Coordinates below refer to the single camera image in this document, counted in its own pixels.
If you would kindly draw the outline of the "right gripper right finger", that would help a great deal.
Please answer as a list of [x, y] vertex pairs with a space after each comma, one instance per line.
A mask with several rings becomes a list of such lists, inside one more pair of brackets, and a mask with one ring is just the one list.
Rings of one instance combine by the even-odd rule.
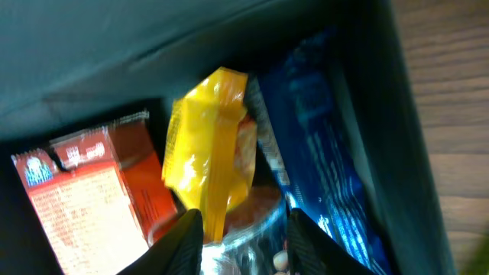
[[301, 209], [292, 209], [289, 214], [287, 243], [292, 275], [374, 275]]

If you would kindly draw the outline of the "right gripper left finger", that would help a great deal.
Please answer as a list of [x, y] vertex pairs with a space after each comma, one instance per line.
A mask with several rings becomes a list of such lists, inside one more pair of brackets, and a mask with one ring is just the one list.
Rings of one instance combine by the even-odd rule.
[[202, 215], [198, 209], [190, 209], [166, 235], [118, 275], [199, 275], [202, 248]]

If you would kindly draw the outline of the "small red Pringles can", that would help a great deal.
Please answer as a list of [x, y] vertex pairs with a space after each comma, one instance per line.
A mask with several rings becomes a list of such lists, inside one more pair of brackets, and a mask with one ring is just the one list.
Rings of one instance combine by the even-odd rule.
[[219, 218], [222, 235], [204, 240], [200, 273], [251, 275], [285, 273], [287, 209], [274, 186], [254, 186], [244, 199], [224, 210], [224, 196], [203, 192], [204, 216]]

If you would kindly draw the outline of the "red and white carton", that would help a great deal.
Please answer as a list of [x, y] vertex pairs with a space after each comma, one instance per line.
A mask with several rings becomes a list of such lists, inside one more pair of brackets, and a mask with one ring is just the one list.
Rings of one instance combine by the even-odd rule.
[[148, 111], [11, 157], [64, 274], [116, 274], [177, 214]]

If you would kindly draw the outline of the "small orange yellow snack bag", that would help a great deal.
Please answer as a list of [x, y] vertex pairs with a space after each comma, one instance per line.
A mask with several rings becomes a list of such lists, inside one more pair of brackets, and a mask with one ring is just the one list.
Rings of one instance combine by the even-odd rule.
[[247, 81], [220, 67], [172, 106], [162, 179], [186, 209], [202, 213], [210, 242], [223, 239], [227, 212], [253, 181], [257, 132], [243, 103]]

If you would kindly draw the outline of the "blue snack bar wrapper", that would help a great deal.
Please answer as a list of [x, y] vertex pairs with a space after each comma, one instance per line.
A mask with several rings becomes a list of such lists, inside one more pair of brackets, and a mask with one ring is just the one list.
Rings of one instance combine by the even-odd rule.
[[245, 101], [257, 120], [257, 142], [290, 207], [301, 209], [367, 270], [392, 272], [365, 211], [365, 192], [335, 116], [325, 75], [332, 30], [302, 40], [255, 73]]

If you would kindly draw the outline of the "dark green box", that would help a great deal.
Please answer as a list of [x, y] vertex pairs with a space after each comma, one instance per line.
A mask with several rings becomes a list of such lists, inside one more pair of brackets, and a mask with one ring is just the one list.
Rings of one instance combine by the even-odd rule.
[[389, 1], [3, 1], [1, 272], [60, 272], [13, 153], [133, 101], [167, 107], [216, 68], [257, 69], [327, 26], [398, 270], [453, 274]]

